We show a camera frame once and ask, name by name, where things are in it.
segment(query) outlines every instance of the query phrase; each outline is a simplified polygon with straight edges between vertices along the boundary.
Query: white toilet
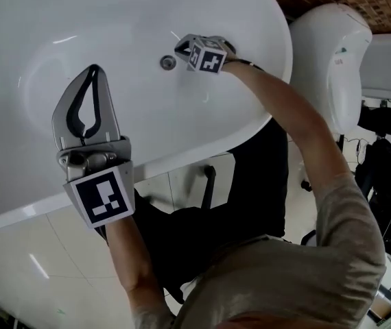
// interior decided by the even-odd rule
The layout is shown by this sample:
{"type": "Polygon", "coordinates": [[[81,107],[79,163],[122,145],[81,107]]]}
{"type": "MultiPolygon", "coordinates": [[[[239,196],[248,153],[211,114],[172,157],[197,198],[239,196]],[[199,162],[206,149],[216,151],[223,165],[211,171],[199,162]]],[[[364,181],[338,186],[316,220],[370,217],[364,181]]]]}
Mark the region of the white toilet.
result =
{"type": "Polygon", "coordinates": [[[294,21],[290,33],[290,84],[324,117],[332,132],[350,132],[362,106],[359,68],[372,40],[367,22],[352,8],[331,3],[294,21]]]}

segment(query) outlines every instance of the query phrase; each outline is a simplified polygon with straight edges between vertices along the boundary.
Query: overflow drain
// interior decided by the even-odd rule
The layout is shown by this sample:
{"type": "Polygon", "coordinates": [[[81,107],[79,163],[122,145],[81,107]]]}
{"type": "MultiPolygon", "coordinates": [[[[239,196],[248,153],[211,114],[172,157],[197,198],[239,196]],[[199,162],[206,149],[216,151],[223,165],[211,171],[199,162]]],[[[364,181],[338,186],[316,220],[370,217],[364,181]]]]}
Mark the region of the overflow drain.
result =
{"type": "Polygon", "coordinates": [[[170,71],[176,67],[176,59],[171,55],[165,55],[161,58],[160,64],[163,69],[170,71]]]}

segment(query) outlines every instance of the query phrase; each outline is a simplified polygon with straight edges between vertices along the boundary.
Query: wrist strap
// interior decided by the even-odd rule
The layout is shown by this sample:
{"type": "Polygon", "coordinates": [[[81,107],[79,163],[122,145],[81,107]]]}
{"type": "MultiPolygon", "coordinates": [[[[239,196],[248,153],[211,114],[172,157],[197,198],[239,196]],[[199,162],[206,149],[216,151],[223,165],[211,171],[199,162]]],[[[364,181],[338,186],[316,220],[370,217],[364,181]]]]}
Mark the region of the wrist strap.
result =
{"type": "Polygon", "coordinates": [[[230,60],[226,60],[226,61],[224,61],[224,64],[228,64],[231,62],[240,62],[240,63],[248,64],[249,66],[255,67],[256,69],[259,69],[260,71],[264,71],[261,67],[258,67],[255,63],[253,63],[251,61],[243,60],[242,58],[233,58],[230,60]]]}

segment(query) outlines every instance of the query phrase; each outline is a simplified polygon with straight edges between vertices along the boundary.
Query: person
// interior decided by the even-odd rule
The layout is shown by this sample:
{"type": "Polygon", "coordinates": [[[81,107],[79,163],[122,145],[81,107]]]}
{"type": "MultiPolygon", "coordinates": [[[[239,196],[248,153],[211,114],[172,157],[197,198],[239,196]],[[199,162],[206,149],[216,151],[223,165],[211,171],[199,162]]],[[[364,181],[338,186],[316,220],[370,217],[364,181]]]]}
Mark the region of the person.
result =
{"type": "Polygon", "coordinates": [[[168,215],[136,193],[132,217],[106,225],[137,329],[354,328],[385,271],[381,234],[324,119],[290,85],[232,59],[273,119],[231,150],[226,204],[168,215]],[[317,247],[284,241],[287,135],[316,199],[317,247]],[[177,317],[163,288],[183,303],[177,317]]]}

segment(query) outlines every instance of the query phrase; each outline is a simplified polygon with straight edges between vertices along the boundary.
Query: floor tile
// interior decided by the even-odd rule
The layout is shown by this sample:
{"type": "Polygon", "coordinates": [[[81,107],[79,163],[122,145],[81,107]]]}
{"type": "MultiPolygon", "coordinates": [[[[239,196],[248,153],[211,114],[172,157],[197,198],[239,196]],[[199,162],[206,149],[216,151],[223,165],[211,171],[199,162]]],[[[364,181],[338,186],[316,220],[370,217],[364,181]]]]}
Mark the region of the floor tile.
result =
{"type": "Polygon", "coordinates": [[[82,277],[45,215],[0,229],[0,268],[39,275],[82,277]]]}
{"type": "Polygon", "coordinates": [[[73,206],[47,214],[58,238],[85,278],[115,277],[105,240],[89,229],[73,206]]]}
{"type": "Polygon", "coordinates": [[[167,302],[167,305],[168,305],[171,313],[173,313],[174,315],[177,315],[179,313],[180,309],[182,308],[182,305],[179,304],[174,299],[174,297],[172,297],[171,295],[165,296],[165,301],[167,302]]]}
{"type": "Polygon", "coordinates": [[[203,160],[169,172],[171,193],[176,210],[186,207],[201,207],[207,178],[203,174],[205,165],[214,166],[216,171],[211,207],[228,201],[232,184],[235,159],[233,155],[221,155],[203,160]]]}
{"type": "Polygon", "coordinates": [[[168,173],[144,180],[134,185],[142,197],[152,197],[151,204],[159,210],[172,213],[174,211],[168,173]]]}
{"type": "Polygon", "coordinates": [[[365,315],[365,317],[360,322],[358,329],[377,329],[377,323],[370,318],[368,315],[365,315]]]}
{"type": "Polygon", "coordinates": [[[0,307],[32,328],[116,328],[102,296],[84,278],[0,269],[0,307]]]}
{"type": "Polygon", "coordinates": [[[130,304],[118,278],[88,279],[88,282],[106,302],[106,313],[112,322],[124,329],[134,328],[130,304]]]}
{"type": "Polygon", "coordinates": [[[305,177],[305,167],[299,148],[289,142],[289,180],[285,201],[284,239],[300,243],[310,231],[316,229],[317,210],[314,195],[300,187],[305,177]]]}

